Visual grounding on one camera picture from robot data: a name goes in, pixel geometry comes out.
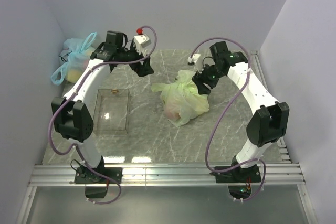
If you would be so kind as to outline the pale green plastic bag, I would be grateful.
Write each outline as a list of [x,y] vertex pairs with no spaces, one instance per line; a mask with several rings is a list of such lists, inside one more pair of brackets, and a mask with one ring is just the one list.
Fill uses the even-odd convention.
[[173,83],[154,83],[151,86],[153,92],[161,93],[164,114],[176,127],[209,111],[207,95],[198,93],[192,81],[194,75],[194,71],[180,70]]

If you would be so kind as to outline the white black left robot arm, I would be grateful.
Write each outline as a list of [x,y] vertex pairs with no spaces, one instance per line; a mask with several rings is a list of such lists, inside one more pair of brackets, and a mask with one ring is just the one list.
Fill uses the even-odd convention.
[[125,33],[108,31],[106,39],[92,52],[87,67],[73,88],[62,98],[55,97],[51,103],[53,116],[48,128],[67,139],[70,149],[76,149],[81,161],[79,175],[86,175],[93,183],[100,183],[106,177],[103,157],[97,151],[91,135],[94,120],[86,103],[98,87],[119,65],[128,65],[139,77],[153,74],[150,56],[145,47],[156,44],[143,30],[136,31],[131,41]]

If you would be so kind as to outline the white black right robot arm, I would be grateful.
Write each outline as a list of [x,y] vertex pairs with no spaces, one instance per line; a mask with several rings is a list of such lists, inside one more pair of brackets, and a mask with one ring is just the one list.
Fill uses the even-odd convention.
[[200,95],[209,95],[220,78],[227,77],[238,88],[220,117],[228,111],[234,101],[242,95],[247,101],[252,118],[246,127],[247,141],[233,158],[233,166],[222,169],[231,171],[235,181],[242,182],[250,174],[265,150],[283,137],[287,131],[289,105],[273,97],[257,78],[251,68],[251,56],[238,42],[228,38],[215,37],[210,47],[212,65],[204,63],[204,57],[192,51],[187,62],[194,65],[196,74],[192,77]]

